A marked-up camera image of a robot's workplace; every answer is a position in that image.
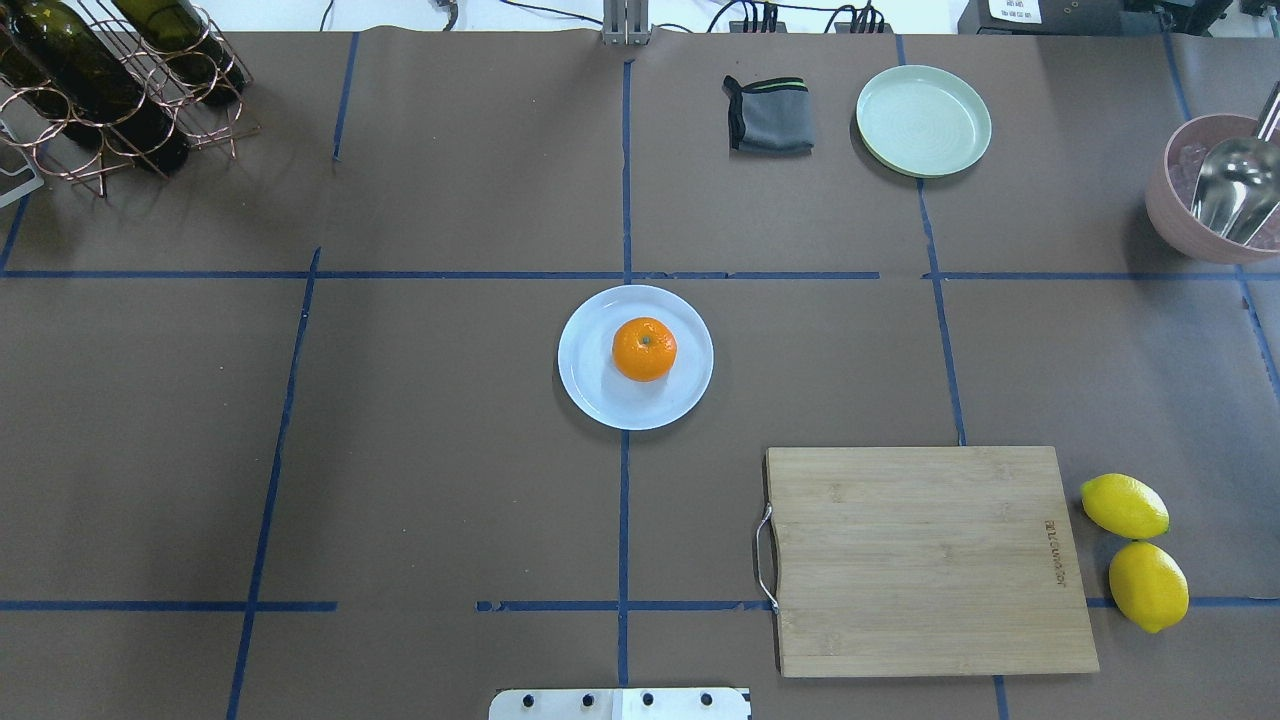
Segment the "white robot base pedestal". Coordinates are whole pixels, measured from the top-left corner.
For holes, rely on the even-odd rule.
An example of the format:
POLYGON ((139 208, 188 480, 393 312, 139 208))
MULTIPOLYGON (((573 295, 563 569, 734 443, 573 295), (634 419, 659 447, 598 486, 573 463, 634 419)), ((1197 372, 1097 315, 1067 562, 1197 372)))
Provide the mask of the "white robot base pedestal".
POLYGON ((508 689, 489 719, 751 719, 750 692, 732 687, 508 689))

